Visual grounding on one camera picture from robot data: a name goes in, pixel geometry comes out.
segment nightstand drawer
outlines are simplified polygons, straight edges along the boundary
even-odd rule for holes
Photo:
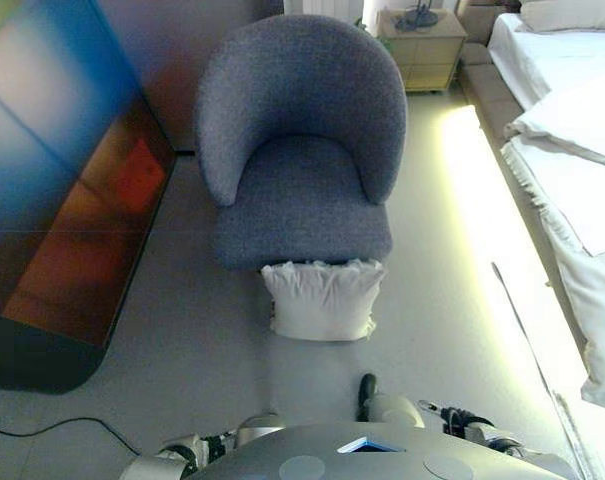
[[[418,49],[418,43],[419,40],[414,39],[396,40],[391,44],[391,56],[399,65],[411,64]]]
[[[462,39],[433,38],[420,40],[413,63],[417,65],[455,63],[462,46]]]
[[[451,65],[401,65],[399,69],[407,90],[444,89],[451,76]]]

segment sunlight on floor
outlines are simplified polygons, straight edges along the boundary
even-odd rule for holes
[[[545,286],[546,273],[480,129],[474,108],[457,108],[444,115],[439,134],[477,275],[496,320],[497,334],[503,337],[501,341],[509,349],[525,348],[509,338],[508,329],[499,331],[511,321],[506,319],[512,319],[513,314],[491,262],[500,269],[551,387],[558,391],[579,390],[586,371],[553,291]]]

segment bed frame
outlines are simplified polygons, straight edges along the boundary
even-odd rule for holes
[[[518,117],[523,109],[493,65],[486,46],[497,16],[507,12],[517,13],[519,10],[520,2],[517,0],[460,0],[458,2],[455,13],[468,34],[467,43],[460,56],[458,78],[467,100],[476,107],[482,128],[544,265],[575,343],[583,354],[586,339],[564,289],[549,239],[530,197],[522,190],[500,153],[500,148],[506,142],[505,125]]]

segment chair backrest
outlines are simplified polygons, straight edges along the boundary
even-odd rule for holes
[[[232,205],[246,161],[271,138],[318,135],[353,156],[364,191],[384,202],[395,183],[406,97],[384,47],[347,23],[271,17],[236,30],[210,59],[195,111],[209,191]]]

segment floor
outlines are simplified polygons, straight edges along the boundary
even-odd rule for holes
[[[61,396],[0,391],[0,428],[23,432],[96,416],[153,454],[164,440],[233,428],[267,409],[291,425],[350,420],[359,379],[372,371],[387,392],[474,411],[575,464],[503,291],[495,277],[487,280],[486,250],[476,248],[458,196],[450,158],[460,166],[474,153],[458,148],[451,156],[443,145],[453,134],[442,128],[463,103],[455,89],[409,98],[409,146],[388,202],[395,248],[370,340],[323,344],[271,333],[258,275],[214,263],[215,209],[197,162],[184,157],[98,372]],[[484,195],[481,179],[464,183]],[[441,428],[436,417],[425,421]],[[4,480],[117,479],[131,459],[92,424],[33,439],[0,436]]]

